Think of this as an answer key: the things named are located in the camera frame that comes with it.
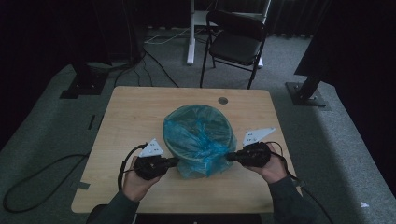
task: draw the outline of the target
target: chair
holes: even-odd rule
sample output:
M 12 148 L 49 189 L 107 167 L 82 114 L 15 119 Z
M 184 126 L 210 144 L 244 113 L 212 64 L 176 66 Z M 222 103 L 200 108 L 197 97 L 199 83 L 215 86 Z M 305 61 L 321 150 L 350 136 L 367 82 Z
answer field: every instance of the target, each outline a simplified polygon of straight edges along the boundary
M 220 30 L 216 38 L 211 23 Z M 228 64 L 251 72 L 247 89 L 256 76 L 258 63 L 262 56 L 267 29 L 265 25 L 254 18 L 238 15 L 231 12 L 213 10 L 206 15 L 206 29 L 208 39 L 205 46 L 204 64 L 202 67 L 200 88 L 204 82 L 207 53 L 212 56 L 213 67 L 215 62 Z

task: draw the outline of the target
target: sleeve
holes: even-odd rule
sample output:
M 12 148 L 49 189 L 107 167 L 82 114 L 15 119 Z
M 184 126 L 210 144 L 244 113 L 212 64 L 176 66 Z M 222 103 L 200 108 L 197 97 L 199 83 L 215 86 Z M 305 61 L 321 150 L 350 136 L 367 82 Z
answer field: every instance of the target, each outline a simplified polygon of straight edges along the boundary
M 99 216 L 90 224 L 122 224 L 132 223 L 139 203 L 129 200 L 119 191 Z
M 268 185 L 274 204 L 276 223 L 313 224 L 317 212 L 294 187 L 289 176 Z

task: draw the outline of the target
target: hand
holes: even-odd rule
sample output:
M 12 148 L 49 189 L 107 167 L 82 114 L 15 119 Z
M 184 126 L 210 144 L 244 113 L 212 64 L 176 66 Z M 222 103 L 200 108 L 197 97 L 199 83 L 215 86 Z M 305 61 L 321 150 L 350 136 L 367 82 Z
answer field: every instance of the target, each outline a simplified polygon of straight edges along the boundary
M 271 143 L 267 143 L 271 151 L 276 152 Z M 247 169 L 261 175 L 262 178 L 268 183 L 275 183 L 287 176 L 285 166 L 279 157 L 272 155 L 270 160 L 263 167 L 246 167 Z
M 133 158 L 130 169 L 134 169 L 134 162 L 136 161 L 136 158 L 137 157 Z M 145 197 L 151 186 L 157 183 L 160 179 L 161 177 L 157 176 L 153 179 L 145 180 L 138 176 L 135 171 L 130 171 L 125 175 L 122 192 L 130 200 L 134 202 L 140 202 Z

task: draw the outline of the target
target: wooden table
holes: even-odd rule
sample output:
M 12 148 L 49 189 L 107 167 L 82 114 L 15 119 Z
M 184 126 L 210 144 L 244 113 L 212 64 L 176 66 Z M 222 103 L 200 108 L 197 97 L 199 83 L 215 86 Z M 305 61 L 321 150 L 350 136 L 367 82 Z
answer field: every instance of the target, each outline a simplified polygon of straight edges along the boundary
M 225 97 L 228 104 L 219 103 Z M 290 172 L 294 169 L 268 91 L 192 88 L 117 87 L 108 104 L 82 183 L 72 204 L 76 213 L 89 213 L 100 203 L 109 203 L 117 193 L 121 162 L 132 148 L 156 138 L 163 141 L 163 119 L 183 105 L 210 105 L 223 113 L 233 127 L 238 143 L 248 130 L 275 127 L 262 141 L 276 141 L 284 150 Z M 265 213 L 272 212 L 272 198 L 265 181 L 239 163 L 209 178 L 183 179 L 171 168 L 142 200 L 138 213 Z

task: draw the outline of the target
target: blue plastic bag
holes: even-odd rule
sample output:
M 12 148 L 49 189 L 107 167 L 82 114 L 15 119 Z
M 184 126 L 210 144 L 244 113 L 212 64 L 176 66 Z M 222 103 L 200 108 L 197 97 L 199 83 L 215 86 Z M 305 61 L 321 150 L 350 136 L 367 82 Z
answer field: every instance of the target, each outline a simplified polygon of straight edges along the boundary
M 223 172 L 232 165 L 224 155 L 236 150 L 230 123 L 209 105 L 184 105 L 172 112 L 164 119 L 163 139 L 180 159 L 177 169 L 184 178 Z

